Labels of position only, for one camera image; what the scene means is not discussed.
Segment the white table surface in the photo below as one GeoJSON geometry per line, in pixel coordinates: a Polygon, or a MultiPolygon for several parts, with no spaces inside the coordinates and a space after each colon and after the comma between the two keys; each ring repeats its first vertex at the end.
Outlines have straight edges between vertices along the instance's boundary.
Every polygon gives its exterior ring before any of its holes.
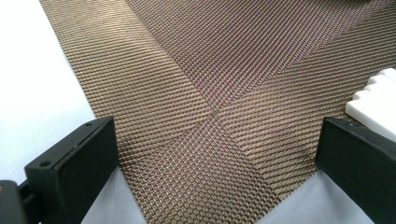
{"type": "MultiPolygon", "coordinates": [[[[37,0],[0,1],[0,179],[23,167],[94,114],[37,0]]],[[[260,223],[373,223],[322,172],[260,223]]],[[[145,223],[116,169],[83,223],[145,223]]]]}

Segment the woven fabric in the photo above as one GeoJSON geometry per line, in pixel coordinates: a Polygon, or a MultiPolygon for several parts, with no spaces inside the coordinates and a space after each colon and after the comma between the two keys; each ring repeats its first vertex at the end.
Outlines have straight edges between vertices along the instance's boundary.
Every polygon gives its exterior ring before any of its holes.
{"type": "Polygon", "coordinates": [[[152,223],[250,223],[315,171],[324,116],[396,65],[392,1],[42,0],[152,223]]]}
{"type": "Polygon", "coordinates": [[[392,1],[127,2],[218,110],[392,1]]]}

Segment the black clamp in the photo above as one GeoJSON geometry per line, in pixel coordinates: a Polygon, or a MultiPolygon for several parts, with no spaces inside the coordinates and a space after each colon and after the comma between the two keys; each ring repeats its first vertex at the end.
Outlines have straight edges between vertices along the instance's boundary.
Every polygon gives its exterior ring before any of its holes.
{"type": "Polygon", "coordinates": [[[396,223],[396,143],[359,123],[325,118],[316,164],[375,223],[396,223]]]}
{"type": "Polygon", "coordinates": [[[119,164],[113,117],[85,123],[0,181],[0,223],[80,223],[119,164]]]}

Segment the white surface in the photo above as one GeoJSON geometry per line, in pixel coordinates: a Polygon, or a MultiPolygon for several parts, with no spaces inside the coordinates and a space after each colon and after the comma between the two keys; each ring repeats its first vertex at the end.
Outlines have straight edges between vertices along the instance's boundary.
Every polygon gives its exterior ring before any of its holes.
{"type": "MultiPolygon", "coordinates": [[[[20,184],[24,165],[92,119],[39,2],[0,1],[0,179],[20,184]]],[[[145,223],[120,169],[83,223],[145,223]]]]}
{"type": "MultiPolygon", "coordinates": [[[[36,0],[0,1],[0,179],[21,183],[30,160],[94,119],[36,0]]],[[[120,170],[84,223],[144,223],[120,170]]],[[[371,223],[324,174],[317,173],[261,223],[371,223]]]]}
{"type": "Polygon", "coordinates": [[[356,92],[352,101],[346,103],[346,113],[396,142],[396,81],[389,78],[392,75],[396,76],[396,70],[389,68],[370,77],[364,91],[356,92]]]}
{"type": "Polygon", "coordinates": [[[323,172],[318,171],[258,223],[360,223],[373,221],[323,172]]]}

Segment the diagonal weave pattern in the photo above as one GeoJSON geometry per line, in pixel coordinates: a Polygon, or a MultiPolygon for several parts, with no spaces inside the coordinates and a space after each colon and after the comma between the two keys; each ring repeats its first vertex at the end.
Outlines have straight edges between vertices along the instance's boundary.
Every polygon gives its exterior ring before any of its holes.
{"type": "Polygon", "coordinates": [[[127,2],[217,110],[392,1],[127,2]]]}
{"type": "Polygon", "coordinates": [[[301,185],[322,117],[395,65],[395,5],[42,0],[153,223],[254,222],[301,185]]]}

